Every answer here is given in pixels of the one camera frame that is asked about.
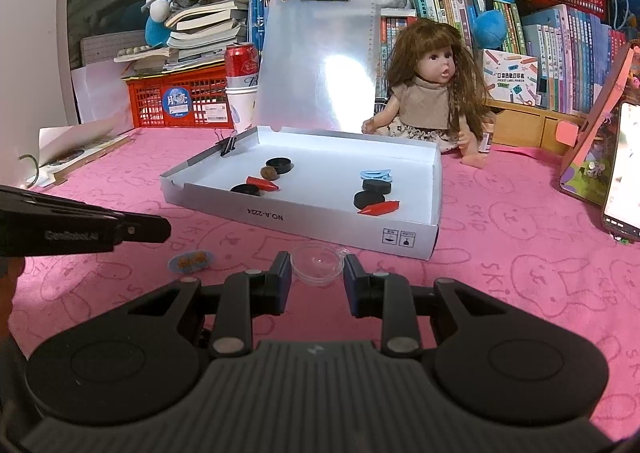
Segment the person's hand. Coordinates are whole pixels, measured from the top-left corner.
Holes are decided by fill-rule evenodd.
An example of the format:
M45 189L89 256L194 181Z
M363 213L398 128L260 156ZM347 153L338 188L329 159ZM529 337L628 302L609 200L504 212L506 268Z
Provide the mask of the person's hand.
M0 277L0 337L10 335L9 317L13 310L13 297L17 280L25 269L25 258L1 258Z

